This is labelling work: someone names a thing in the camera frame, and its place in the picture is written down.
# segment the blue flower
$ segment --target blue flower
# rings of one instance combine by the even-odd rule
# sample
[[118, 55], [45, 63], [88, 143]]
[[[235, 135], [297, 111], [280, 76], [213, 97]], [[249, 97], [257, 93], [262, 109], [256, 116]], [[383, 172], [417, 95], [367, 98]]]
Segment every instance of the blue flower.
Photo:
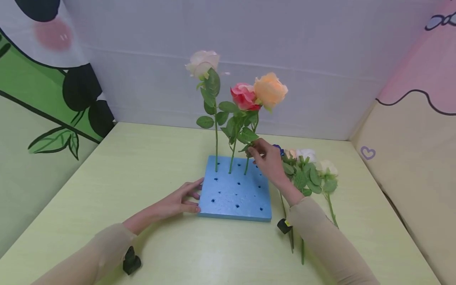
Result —
[[284, 155], [285, 155], [285, 152], [284, 152], [284, 150], [280, 147], [280, 145], [273, 145], [273, 146], [275, 146], [276, 148], [278, 148], [278, 149], [280, 150], [280, 155], [281, 155], [281, 156], [284, 156]]

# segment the blue foam block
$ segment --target blue foam block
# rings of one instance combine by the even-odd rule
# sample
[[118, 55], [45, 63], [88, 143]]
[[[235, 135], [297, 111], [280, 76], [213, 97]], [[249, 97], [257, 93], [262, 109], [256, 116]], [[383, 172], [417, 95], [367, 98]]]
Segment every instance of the blue foam block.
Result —
[[218, 172], [215, 172], [215, 156], [209, 156], [199, 201], [199, 216], [270, 222], [268, 179], [252, 159], [244, 175], [245, 158], [234, 158], [231, 174], [228, 174], [230, 160], [231, 157], [219, 156]]

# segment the flower bunch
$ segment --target flower bunch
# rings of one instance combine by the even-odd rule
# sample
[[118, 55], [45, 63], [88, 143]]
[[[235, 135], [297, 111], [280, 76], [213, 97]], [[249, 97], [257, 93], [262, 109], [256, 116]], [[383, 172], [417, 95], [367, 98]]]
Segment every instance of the flower bunch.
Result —
[[[329, 204], [332, 222], [339, 228], [331, 202], [331, 194], [337, 188], [338, 176], [338, 171], [334, 164], [329, 160], [317, 162], [315, 152], [310, 149], [283, 151], [281, 149], [281, 152], [283, 152], [282, 166], [290, 181], [306, 197], [312, 195], [312, 193], [322, 194]], [[293, 231], [290, 231], [290, 243], [293, 251]], [[301, 245], [301, 261], [304, 264], [303, 240], [301, 240]]]
[[[204, 110], [210, 116], [201, 116], [197, 119], [197, 125], [203, 129], [210, 129], [215, 125], [216, 159], [215, 171], [217, 172], [218, 157], [218, 128], [228, 137], [228, 144], [232, 150], [229, 172], [233, 166], [236, 142], [246, 146], [239, 152], [245, 151], [254, 140], [259, 137], [256, 129], [259, 122], [259, 111], [262, 107], [272, 112], [272, 109], [280, 103], [288, 92], [274, 73], [268, 73], [255, 83], [238, 83], [230, 88], [233, 102], [223, 101], [217, 104], [216, 98], [220, 92], [220, 77], [217, 74], [217, 66], [220, 56], [214, 51], [199, 51], [186, 65], [191, 76], [197, 77], [201, 82], [197, 85], [204, 99]], [[249, 159], [244, 174], [247, 174]]]

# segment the white wall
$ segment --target white wall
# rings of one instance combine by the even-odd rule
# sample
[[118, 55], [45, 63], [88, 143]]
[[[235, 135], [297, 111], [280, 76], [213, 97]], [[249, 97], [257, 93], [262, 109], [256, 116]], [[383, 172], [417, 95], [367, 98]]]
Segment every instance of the white wall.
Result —
[[259, 133], [346, 140], [440, 0], [65, 0], [118, 121], [197, 127], [184, 64], [221, 54], [229, 86], [274, 71], [290, 92]]

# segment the black clip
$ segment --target black clip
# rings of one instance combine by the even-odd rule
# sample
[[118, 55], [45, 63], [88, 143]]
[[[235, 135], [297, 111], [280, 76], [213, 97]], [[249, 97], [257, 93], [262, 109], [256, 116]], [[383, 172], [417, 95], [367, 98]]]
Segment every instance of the black clip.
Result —
[[281, 219], [277, 223], [277, 227], [281, 230], [281, 232], [283, 232], [283, 234], [288, 233], [293, 228], [293, 226], [290, 225], [290, 223], [286, 219]]
[[133, 247], [130, 246], [127, 253], [125, 254], [124, 265], [122, 268], [126, 274], [130, 275], [138, 270], [139, 267], [141, 267], [141, 260], [139, 256], [135, 255], [135, 250]]

